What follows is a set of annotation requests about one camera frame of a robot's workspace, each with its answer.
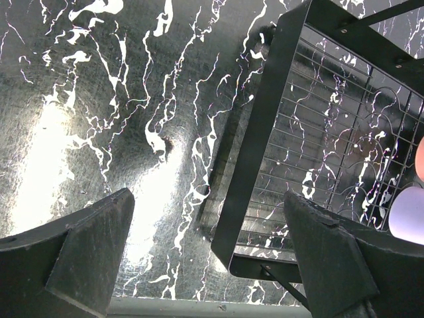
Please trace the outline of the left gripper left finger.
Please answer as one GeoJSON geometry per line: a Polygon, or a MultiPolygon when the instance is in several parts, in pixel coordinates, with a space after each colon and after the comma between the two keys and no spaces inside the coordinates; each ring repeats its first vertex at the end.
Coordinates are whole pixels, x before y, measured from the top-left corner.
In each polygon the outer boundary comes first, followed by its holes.
{"type": "Polygon", "coordinates": [[[129,228],[127,188],[1,239],[2,317],[106,317],[129,228]]]}

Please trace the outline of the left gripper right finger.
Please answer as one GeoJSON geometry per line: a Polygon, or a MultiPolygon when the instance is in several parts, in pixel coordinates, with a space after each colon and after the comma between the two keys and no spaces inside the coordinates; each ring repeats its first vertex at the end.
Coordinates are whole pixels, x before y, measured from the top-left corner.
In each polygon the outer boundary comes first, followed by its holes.
{"type": "Polygon", "coordinates": [[[284,214],[313,317],[423,316],[423,246],[290,191],[284,214]]]}

